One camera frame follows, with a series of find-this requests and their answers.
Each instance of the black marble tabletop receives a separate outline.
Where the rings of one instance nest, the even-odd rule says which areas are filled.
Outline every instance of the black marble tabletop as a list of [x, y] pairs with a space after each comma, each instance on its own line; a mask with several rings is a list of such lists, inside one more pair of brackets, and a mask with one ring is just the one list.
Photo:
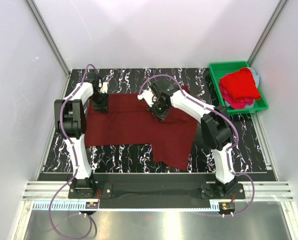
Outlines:
[[[97, 69], [105, 82], [109, 82], [109, 93], [137, 93], [145, 79], [168, 74], [180, 84], [190, 89], [190, 94], [203, 102], [219, 104], [208, 68], [141, 68], [141, 69]], [[66, 96], [81, 81], [84, 70], [71, 72]], [[231, 116], [239, 133], [239, 144], [233, 149], [233, 167], [236, 172], [266, 172], [266, 164], [261, 152], [253, 121], [249, 114]], [[94, 173], [168, 173], [180, 172], [162, 162], [153, 161], [150, 144], [94, 146], [86, 148], [86, 153]], [[46, 173], [72, 172], [71, 157], [61, 136], [54, 133], [47, 160], [42, 170]], [[201, 127], [188, 156], [186, 172], [214, 172], [215, 163], [210, 149], [202, 146]]]

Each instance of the fabric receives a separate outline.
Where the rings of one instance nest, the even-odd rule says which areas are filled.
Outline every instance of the fabric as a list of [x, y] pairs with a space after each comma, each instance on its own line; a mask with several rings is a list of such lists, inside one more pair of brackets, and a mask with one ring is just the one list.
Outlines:
[[172, 107], [165, 120], [159, 122], [147, 108], [136, 93], [111, 94], [109, 114], [95, 111], [90, 101], [85, 146], [151, 144], [155, 162], [185, 171], [197, 121]]
[[246, 98], [253, 100], [261, 99], [253, 74], [246, 67], [227, 74], [220, 79], [220, 84], [235, 102], [242, 101]]
[[[255, 86], [258, 88], [259, 87], [259, 83], [260, 83], [260, 76], [257, 75], [256, 71], [252, 67], [247, 67], [247, 69], [249, 69], [251, 71], [252, 76], [253, 76], [253, 80], [255, 82]], [[226, 101], [226, 100], [224, 101], [224, 105], [227, 108], [231, 107], [231, 105], [229, 104], [229, 102]], [[253, 103], [252, 104], [246, 104], [244, 108], [245, 109], [252, 109], [254, 106], [255, 106], [255, 101], [253, 100]]]
[[240, 101], [235, 101], [233, 97], [227, 92], [227, 90], [223, 87], [223, 85], [220, 83], [219, 84], [219, 89], [222, 95], [222, 98], [228, 102], [228, 104], [233, 108], [233, 109], [244, 109], [246, 105], [253, 105], [254, 100], [252, 98], [244, 98]]

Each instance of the green plastic tray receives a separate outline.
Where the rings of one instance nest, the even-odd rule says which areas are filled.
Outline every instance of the green plastic tray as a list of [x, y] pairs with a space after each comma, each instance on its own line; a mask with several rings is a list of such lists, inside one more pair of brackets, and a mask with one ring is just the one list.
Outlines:
[[[217, 93], [219, 103], [225, 106], [225, 101], [221, 95], [219, 89], [219, 81], [223, 78], [226, 74], [233, 73], [235, 71], [239, 71], [241, 68], [249, 67], [246, 61], [230, 61], [230, 62], [217, 62], [211, 63], [209, 65], [210, 68], [210, 76], [215, 88], [215, 92]], [[236, 114], [255, 114], [262, 110], [268, 108], [268, 104], [266, 99], [261, 92], [260, 87], [258, 88], [259, 93], [261, 94], [261, 99], [255, 101], [253, 108], [246, 108], [246, 109], [233, 109], [232, 107], [227, 107], [227, 111], [229, 115], [236, 115]]]

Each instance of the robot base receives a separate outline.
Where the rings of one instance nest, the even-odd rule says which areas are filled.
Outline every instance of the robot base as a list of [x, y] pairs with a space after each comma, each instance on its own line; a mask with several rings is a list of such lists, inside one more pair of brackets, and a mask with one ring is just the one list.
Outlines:
[[69, 199], [110, 199], [113, 185], [96, 182], [94, 178], [74, 179], [70, 185]]
[[218, 183], [201, 183], [200, 184], [201, 190], [201, 198], [203, 200], [210, 200], [210, 199], [226, 199], [231, 200], [235, 199], [246, 199], [244, 186], [241, 183], [237, 183], [231, 190], [224, 193], [220, 190], [220, 185]]

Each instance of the pink cloth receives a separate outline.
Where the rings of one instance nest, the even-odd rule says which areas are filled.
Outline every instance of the pink cloth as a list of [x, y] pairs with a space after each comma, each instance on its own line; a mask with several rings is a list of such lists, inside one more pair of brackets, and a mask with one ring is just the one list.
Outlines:
[[221, 83], [219, 83], [219, 89], [220, 89], [222, 98], [226, 100], [233, 109], [244, 109], [247, 104], [251, 105], [254, 103], [254, 99], [248, 98], [248, 97], [245, 97], [238, 102], [235, 101]]

